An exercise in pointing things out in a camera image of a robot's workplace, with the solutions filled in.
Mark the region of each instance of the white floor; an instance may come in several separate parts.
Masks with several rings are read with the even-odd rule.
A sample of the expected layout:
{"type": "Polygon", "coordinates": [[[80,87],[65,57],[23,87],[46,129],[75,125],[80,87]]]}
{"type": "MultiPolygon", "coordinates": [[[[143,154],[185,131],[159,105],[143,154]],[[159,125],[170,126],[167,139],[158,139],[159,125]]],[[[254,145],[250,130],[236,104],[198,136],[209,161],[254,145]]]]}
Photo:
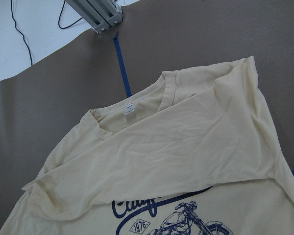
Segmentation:
{"type": "MultiPolygon", "coordinates": [[[[138,0],[117,0],[119,5],[130,5],[138,0]]],[[[58,27],[63,0],[13,0],[14,18],[25,35],[37,63],[65,46],[85,30],[91,28],[81,20],[68,29],[58,27]]],[[[60,24],[70,25],[80,18],[67,3],[60,24]]],[[[30,58],[22,35],[14,28],[11,0],[0,0],[0,81],[19,74],[30,67],[30,58]]]]}

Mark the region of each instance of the black wire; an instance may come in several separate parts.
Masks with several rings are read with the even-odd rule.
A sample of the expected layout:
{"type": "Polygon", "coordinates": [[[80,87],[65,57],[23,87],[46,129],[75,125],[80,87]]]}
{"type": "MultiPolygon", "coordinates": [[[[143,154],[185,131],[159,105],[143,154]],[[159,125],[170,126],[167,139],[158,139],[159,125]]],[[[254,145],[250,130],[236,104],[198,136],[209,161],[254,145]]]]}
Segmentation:
{"type": "Polygon", "coordinates": [[[29,52],[29,56],[30,56],[30,64],[33,65],[33,60],[32,60],[32,58],[31,58],[30,49],[29,49],[29,46],[27,45],[27,43],[26,43],[26,41],[25,41],[25,36],[24,36],[24,34],[23,34],[22,32],[20,32],[20,31],[17,29],[17,27],[16,27],[16,21],[15,21],[15,19],[14,19],[14,15],[13,15],[13,2],[12,2],[12,0],[11,0],[11,13],[12,13],[12,19],[14,20],[14,23],[15,23],[15,29],[16,29],[20,34],[22,34],[22,36],[23,36],[23,41],[24,41],[25,45],[27,46],[27,49],[28,49],[28,52],[29,52]]]}
{"type": "Polygon", "coordinates": [[[62,6],[62,9],[61,9],[61,12],[60,12],[60,15],[59,15],[59,20],[58,20],[58,26],[60,29],[66,29],[66,28],[69,28],[71,27],[72,25],[76,24],[77,22],[79,22],[83,17],[81,17],[79,20],[75,21],[73,24],[69,25],[69,26],[66,26],[66,27],[61,27],[60,26],[60,18],[61,18],[61,15],[62,15],[62,12],[63,12],[63,8],[64,8],[64,5],[65,5],[65,1],[63,2],[63,6],[62,6]]]}

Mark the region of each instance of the black cable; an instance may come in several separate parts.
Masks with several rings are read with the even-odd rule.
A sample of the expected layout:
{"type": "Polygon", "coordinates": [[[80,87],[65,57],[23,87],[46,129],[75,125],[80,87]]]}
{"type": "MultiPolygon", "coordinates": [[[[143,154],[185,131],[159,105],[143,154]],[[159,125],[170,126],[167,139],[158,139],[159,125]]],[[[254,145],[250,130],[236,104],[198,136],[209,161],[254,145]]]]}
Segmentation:
{"type": "Polygon", "coordinates": [[[27,43],[26,43],[26,41],[25,41],[25,36],[24,36],[24,34],[23,34],[22,32],[20,32],[20,31],[17,29],[17,27],[16,27],[16,21],[15,21],[15,19],[14,19],[14,15],[13,15],[13,2],[12,2],[12,0],[11,0],[11,13],[12,13],[12,19],[14,20],[14,23],[15,23],[15,29],[16,29],[20,34],[22,34],[22,36],[23,36],[23,41],[24,41],[25,45],[27,46],[27,49],[28,49],[28,52],[29,52],[29,56],[30,56],[30,64],[33,65],[33,60],[32,60],[32,58],[31,58],[30,49],[29,49],[29,46],[27,45],[27,43]]]}
{"type": "Polygon", "coordinates": [[[58,20],[58,26],[60,29],[66,29],[66,28],[69,28],[71,27],[72,25],[76,24],[77,22],[79,22],[83,17],[81,17],[79,20],[75,21],[73,24],[69,25],[69,26],[66,26],[66,27],[61,27],[60,26],[60,18],[61,18],[61,15],[62,15],[62,12],[63,12],[63,8],[64,8],[64,5],[65,5],[65,1],[63,2],[63,6],[62,6],[62,9],[61,9],[61,12],[60,12],[60,15],[59,15],[59,20],[58,20]]]}

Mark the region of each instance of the brown mat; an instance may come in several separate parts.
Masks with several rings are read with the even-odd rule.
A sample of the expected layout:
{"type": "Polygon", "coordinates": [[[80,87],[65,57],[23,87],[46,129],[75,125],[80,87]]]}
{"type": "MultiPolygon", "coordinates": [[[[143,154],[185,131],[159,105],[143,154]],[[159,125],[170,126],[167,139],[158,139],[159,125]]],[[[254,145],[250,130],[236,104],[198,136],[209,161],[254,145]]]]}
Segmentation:
{"type": "Polygon", "coordinates": [[[124,21],[92,29],[0,82],[0,228],[46,157],[90,108],[126,98],[113,37],[132,93],[161,71],[255,56],[259,88],[294,169],[294,1],[142,0],[124,21]]]}

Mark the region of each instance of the metal bracket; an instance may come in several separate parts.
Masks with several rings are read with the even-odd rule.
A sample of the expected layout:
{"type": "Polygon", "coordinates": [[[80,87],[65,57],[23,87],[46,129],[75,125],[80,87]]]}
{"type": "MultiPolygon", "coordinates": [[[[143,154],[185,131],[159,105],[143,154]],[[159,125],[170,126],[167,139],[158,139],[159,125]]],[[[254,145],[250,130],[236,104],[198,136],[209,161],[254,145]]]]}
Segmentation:
{"type": "Polygon", "coordinates": [[[102,33],[123,21],[122,9],[113,0],[66,0],[91,27],[102,33]]]}

